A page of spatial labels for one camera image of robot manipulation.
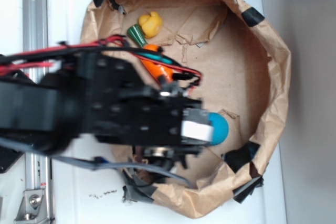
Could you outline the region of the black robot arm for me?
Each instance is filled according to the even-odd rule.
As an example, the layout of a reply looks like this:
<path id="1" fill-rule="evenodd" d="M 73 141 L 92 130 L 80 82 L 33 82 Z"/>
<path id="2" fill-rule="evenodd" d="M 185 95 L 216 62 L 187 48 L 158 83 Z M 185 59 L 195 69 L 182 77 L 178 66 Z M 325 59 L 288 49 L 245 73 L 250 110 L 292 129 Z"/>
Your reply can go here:
<path id="1" fill-rule="evenodd" d="M 39 83 L 1 78 L 1 144 L 58 154 L 81 134 L 163 156 L 197 154 L 214 135 L 209 112 L 176 82 L 160 88 L 133 63 L 99 52 L 64 57 Z"/>

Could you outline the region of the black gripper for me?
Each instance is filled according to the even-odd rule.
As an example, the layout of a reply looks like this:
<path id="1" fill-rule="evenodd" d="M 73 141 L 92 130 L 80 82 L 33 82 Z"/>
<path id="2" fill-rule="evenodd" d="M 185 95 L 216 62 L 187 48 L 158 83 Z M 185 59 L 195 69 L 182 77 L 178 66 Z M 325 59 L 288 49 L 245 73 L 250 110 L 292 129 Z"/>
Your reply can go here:
<path id="1" fill-rule="evenodd" d="M 121 88 L 106 97 L 94 117 L 94 135 L 104 143 L 140 146 L 153 160 L 184 160 L 213 140 L 210 113 L 202 101 L 180 93 L 175 84 Z"/>

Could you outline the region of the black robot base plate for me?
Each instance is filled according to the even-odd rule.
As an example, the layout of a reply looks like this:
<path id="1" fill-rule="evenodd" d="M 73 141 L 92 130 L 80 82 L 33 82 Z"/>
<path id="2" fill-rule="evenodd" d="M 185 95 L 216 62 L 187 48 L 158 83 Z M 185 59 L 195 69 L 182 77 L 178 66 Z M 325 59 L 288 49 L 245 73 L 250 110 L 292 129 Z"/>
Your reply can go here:
<path id="1" fill-rule="evenodd" d="M 1 80 L 14 80 L 34 83 L 34 81 L 21 70 L 14 70 L 1 76 Z M 22 156 L 22 152 L 1 146 L 1 174 L 6 173 Z"/>

